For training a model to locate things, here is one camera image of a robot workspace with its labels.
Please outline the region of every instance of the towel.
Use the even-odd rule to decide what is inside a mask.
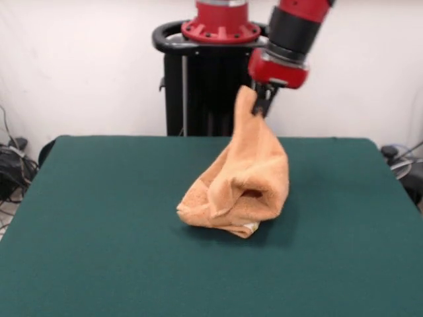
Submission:
[[[263,117],[252,115],[256,98],[251,88],[240,88],[230,143],[177,206],[186,224],[248,238],[260,222],[282,212],[289,192],[288,157]]]

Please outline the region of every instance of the cable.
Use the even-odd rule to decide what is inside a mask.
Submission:
[[[11,222],[7,223],[6,225],[1,226],[0,231],[2,231],[3,229],[6,229],[10,224],[11,224]]]
[[[18,143],[16,140],[12,137],[11,132],[9,131],[9,127],[7,126],[7,119],[6,119],[6,110],[4,107],[0,104],[0,110],[3,111],[3,122],[5,124],[5,129],[7,132],[7,135],[9,136],[10,140],[13,142],[16,148],[19,148]]]
[[[407,154],[412,153],[414,150],[418,149],[419,147],[421,147],[423,145],[423,141],[419,142],[415,147],[412,147],[411,149],[409,149],[407,152],[401,154],[399,157],[397,157],[396,159],[402,159],[403,157],[405,157]]]
[[[15,214],[13,214],[13,213],[8,213],[7,211],[4,211],[4,210],[2,210],[2,209],[0,209],[0,213],[4,213],[5,215],[8,215],[8,216],[15,216]]]
[[[417,160],[404,160],[400,163],[392,165],[391,170],[395,171],[399,168],[406,167],[406,170],[404,172],[397,175],[397,180],[400,180],[401,178],[404,178],[405,176],[407,176],[408,173],[410,173],[413,164],[418,164],[418,163],[423,163],[423,159],[420,158],[420,159],[417,159]]]
[[[395,144],[389,144],[388,146],[389,146],[389,147],[396,147],[396,148],[398,148],[398,149],[402,149],[402,150],[405,150],[405,151],[409,151],[409,150],[410,150],[410,148],[409,148],[409,147],[407,147],[407,146],[405,146],[405,145],[403,145],[403,144],[398,144],[398,143],[395,143]]]

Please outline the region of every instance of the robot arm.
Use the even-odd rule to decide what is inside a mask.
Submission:
[[[249,74],[258,93],[254,113],[265,116],[279,88],[297,89],[308,75],[305,59],[335,0],[280,0],[269,23],[269,41],[255,49]]]

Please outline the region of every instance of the table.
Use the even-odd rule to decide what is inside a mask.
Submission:
[[[226,138],[60,137],[0,243],[2,316],[423,316],[423,222],[365,139],[282,139],[248,240],[176,205]]]

